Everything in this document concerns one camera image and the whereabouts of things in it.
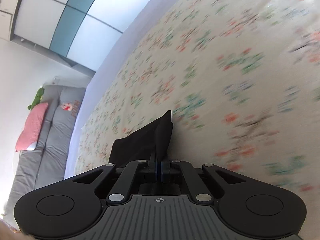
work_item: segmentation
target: sofa cushion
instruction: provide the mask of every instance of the sofa cushion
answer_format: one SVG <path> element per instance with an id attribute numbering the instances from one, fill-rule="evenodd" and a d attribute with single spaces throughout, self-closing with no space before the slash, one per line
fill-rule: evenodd
<path id="1" fill-rule="evenodd" d="M 47 112 L 45 114 L 45 117 L 42 123 L 42 128 L 41 128 L 41 132 L 40 132 L 40 136 L 39 136 L 36 148 L 44 149 L 44 146 L 50 131 L 54 113 L 59 105 L 59 98 L 60 98 L 60 93 L 62 89 L 63 89 L 62 86 L 45 86 L 44 87 L 44 94 L 42 96 L 41 103 L 48 103 L 49 107 L 47 109 Z"/>
<path id="2" fill-rule="evenodd" d="M 63 180 L 70 139 L 84 93 L 84 88 L 63 87 L 39 167 L 36 188 Z"/>

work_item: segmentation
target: floral bedspread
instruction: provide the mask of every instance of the floral bedspread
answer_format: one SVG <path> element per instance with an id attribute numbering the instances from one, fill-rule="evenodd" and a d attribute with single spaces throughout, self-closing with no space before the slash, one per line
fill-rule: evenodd
<path id="1" fill-rule="evenodd" d="M 75 172 L 172 110 L 169 156 L 297 193 L 320 238 L 320 0 L 180 0 L 83 127 Z"/>

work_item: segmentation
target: black cloth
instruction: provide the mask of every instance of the black cloth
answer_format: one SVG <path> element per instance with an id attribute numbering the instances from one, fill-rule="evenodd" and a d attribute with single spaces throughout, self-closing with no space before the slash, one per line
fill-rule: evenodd
<path id="1" fill-rule="evenodd" d="M 169 110 L 162 117 L 129 136 L 115 140 L 109 163 L 123 168 L 131 161 L 150 160 L 153 153 L 158 162 L 161 162 L 167 154 L 172 128 L 171 111 Z"/>

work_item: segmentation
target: metal screw head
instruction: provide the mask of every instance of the metal screw head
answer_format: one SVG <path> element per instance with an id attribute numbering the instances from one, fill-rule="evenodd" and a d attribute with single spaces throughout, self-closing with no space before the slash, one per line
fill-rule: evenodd
<path id="1" fill-rule="evenodd" d="M 121 201 L 123 199 L 124 199 L 124 196 L 121 195 L 121 194 L 112 194 L 112 195 L 109 196 L 109 200 L 115 201 L 115 202 Z"/>
<path id="2" fill-rule="evenodd" d="M 201 202 L 207 202 L 207 201 L 210 201 L 212 198 L 208 194 L 199 194 L 196 196 L 196 199 Z"/>

